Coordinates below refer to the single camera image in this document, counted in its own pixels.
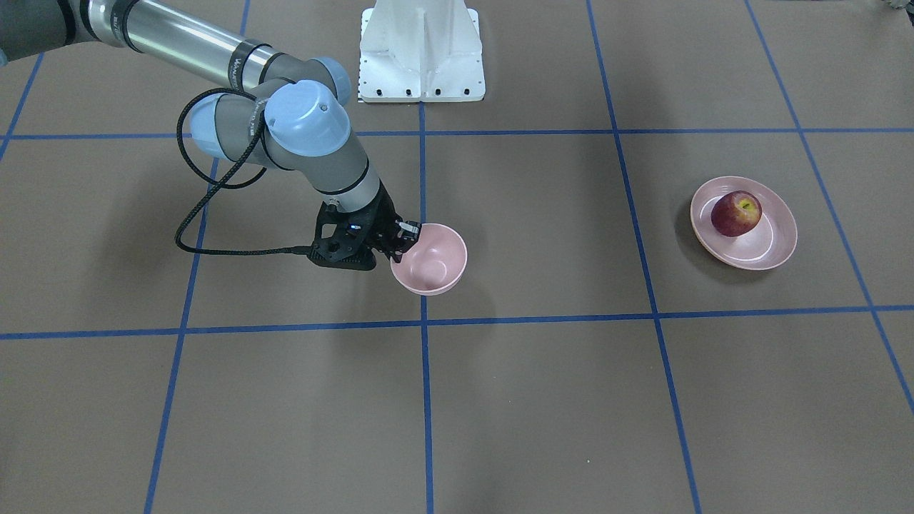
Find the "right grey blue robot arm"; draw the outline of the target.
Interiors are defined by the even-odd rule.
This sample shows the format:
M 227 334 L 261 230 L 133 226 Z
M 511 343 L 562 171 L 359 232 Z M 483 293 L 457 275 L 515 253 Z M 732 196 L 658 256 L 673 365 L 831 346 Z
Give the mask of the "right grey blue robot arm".
M 376 254 L 399 263 L 420 240 L 422 225 L 398 214 L 352 128 L 352 88 L 339 62 L 302 61 L 159 1 L 2 3 L 3 64 L 89 41 L 155 56 L 214 85 L 187 102 L 174 130 L 186 165 L 209 185 L 176 229 L 182 251 L 303 255 L 369 271 Z M 302 173 L 321 195 L 313 243 L 229 250 L 185 242 L 216 193 L 248 188 L 270 170 Z

